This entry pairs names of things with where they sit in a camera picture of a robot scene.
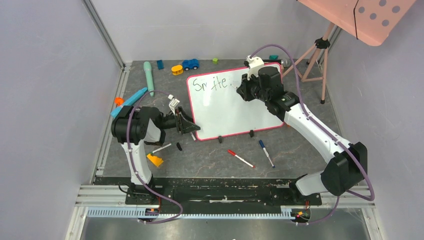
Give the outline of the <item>black marker cap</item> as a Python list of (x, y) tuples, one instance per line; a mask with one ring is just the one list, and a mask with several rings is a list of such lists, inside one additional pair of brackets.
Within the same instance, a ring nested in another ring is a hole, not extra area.
[(179, 151), (183, 150), (179, 142), (176, 143), (176, 147), (178, 148)]

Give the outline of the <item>pink framed whiteboard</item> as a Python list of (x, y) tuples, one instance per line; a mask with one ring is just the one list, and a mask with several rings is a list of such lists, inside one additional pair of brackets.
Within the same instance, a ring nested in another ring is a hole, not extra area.
[(186, 80), (194, 123), (201, 127), (198, 140), (218, 136), (263, 131), (283, 126), (258, 99), (244, 101), (231, 85), (237, 87), (248, 68), (240, 67), (189, 76)]

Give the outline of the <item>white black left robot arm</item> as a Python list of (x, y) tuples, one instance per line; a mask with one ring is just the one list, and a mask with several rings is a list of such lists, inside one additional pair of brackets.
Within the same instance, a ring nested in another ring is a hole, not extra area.
[(168, 114), (156, 107), (123, 106), (111, 125), (111, 133), (125, 151), (131, 172), (130, 191), (137, 193), (145, 204), (153, 203), (157, 190), (153, 187), (153, 174), (148, 165), (145, 146), (162, 146), (166, 130), (176, 129), (183, 135), (201, 130), (181, 106)]

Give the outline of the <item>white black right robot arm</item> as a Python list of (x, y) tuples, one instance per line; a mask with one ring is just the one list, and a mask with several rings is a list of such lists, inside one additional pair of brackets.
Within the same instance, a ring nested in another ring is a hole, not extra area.
[(257, 75), (243, 74), (236, 92), (246, 102), (263, 102), (272, 115), (293, 127), (315, 147), (326, 162), (324, 170), (298, 177), (290, 184), (288, 196), (293, 203), (302, 204), (315, 193), (340, 196), (365, 179), (368, 165), (365, 145), (350, 143), (316, 119), (296, 94), (284, 90), (276, 67), (263, 66)]

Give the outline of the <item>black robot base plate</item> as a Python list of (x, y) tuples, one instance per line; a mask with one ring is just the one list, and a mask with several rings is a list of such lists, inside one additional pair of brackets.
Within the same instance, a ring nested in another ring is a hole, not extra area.
[(287, 178), (170, 178), (155, 177), (149, 184), (131, 184), (125, 204), (159, 206), (162, 214), (277, 214), (281, 206), (316, 207), (320, 194), (296, 195)]

